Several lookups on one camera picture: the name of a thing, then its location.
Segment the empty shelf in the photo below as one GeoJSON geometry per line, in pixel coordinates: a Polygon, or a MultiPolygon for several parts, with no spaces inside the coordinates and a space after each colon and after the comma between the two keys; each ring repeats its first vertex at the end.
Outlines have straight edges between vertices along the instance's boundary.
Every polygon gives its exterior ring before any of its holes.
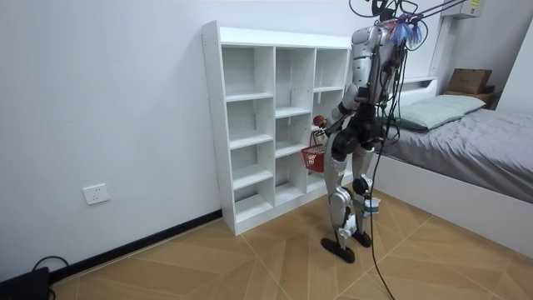
{"type": "Polygon", "coordinates": [[[293,153],[298,153],[303,148],[307,147],[306,145],[289,143],[289,142],[276,142],[276,158],[281,158],[293,153]]]}
{"type": "Polygon", "coordinates": [[[322,92],[331,92],[331,91],[344,91],[343,87],[315,87],[313,92],[322,93],[322,92]]]}
{"type": "Polygon", "coordinates": [[[276,108],[276,118],[286,118],[310,113],[309,110],[298,107],[278,107],[276,108]]]}
{"type": "Polygon", "coordinates": [[[272,209],[272,205],[263,197],[251,196],[235,202],[235,219],[239,223],[270,209],[272,209]]]}
{"type": "Polygon", "coordinates": [[[294,200],[303,195],[298,188],[294,187],[290,183],[285,183],[279,187],[276,187],[276,205],[281,205],[294,200]]]}
{"type": "Polygon", "coordinates": [[[309,175],[309,178],[307,179],[307,191],[313,191],[317,188],[325,187],[326,183],[324,182],[324,176],[321,174],[313,173],[309,175]]]}
{"type": "Polygon", "coordinates": [[[247,146],[257,145],[258,143],[268,142],[273,137],[258,132],[257,130],[245,133],[230,134],[230,149],[238,149],[247,146]]]}
{"type": "Polygon", "coordinates": [[[265,99],[265,98],[273,98],[273,97],[274,95],[268,92],[248,92],[248,93],[243,93],[243,94],[227,95],[226,102],[256,100],[256,99],[265,99]]]}
{"type": "Polygon", "coordinates": [[[272,178],[272,173],[259,165],[253,165],[233,171],[233,189],[244,188],[272,178]]]}

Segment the gray bed sheet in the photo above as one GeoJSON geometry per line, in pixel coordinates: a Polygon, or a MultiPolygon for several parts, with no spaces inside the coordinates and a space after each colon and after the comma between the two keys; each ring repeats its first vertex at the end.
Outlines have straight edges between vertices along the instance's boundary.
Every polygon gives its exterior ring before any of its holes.
{"type": "Polygon", "coordinates": [[[401,130],[385,155],[533,203],[533,117],[480,109],[429,132],[401,130]]]}

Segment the wall socket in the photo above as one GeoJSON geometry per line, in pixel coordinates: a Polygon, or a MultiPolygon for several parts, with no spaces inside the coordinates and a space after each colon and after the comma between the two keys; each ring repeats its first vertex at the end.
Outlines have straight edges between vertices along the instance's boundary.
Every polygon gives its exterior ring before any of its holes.
{"type": "Polygon", "coordinates": [[[87,201],[88,205],[111,200],[106,184],[101,184],[90,188],[85,187],[83,189],[83,195],[85,195],[85,200],[87,201]]]}

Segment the small red basket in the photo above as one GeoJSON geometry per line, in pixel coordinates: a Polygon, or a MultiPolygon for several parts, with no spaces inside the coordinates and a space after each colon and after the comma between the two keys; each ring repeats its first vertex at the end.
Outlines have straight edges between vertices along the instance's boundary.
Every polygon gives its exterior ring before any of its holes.
{"type": "Polygon", "coordinates": [[[324,155],[326,154],[326,146],[317,144],[315,132],[311,135],[315,139],[315,145],[301,150],[303,160],[306,163],[306,168],[310,171],[323,173],[324,172],[324,155]]]}

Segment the light green pillow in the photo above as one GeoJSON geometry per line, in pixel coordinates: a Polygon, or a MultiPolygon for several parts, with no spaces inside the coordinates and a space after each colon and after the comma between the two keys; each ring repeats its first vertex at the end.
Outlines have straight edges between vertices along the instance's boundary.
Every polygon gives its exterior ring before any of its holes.
{"type": "MultiPolygon", "coordinates": [[[[440,125],[463,118],[485,103],[478,98],[468,96],[442,95],[432,97],[409,105],[401,106],[401,126],[415,131],[429,131],[440,125]]],[[[400,117],[396,109],[395,117],[400,117]]]]}
{"type": "Polygon", "coordinates": [[[401,126],[410,130],[429,131],[464,116],[456,106],[428,99],[402,107],[401,126]]]}
{"type": "Polygon", "coordinates": [[[472,113],[485,105],[485,103],[480,99],[470,96],[442,95],[433,98],[433,100],[448,103],[449,105],[461,110],[464,114],[472,113]]]}

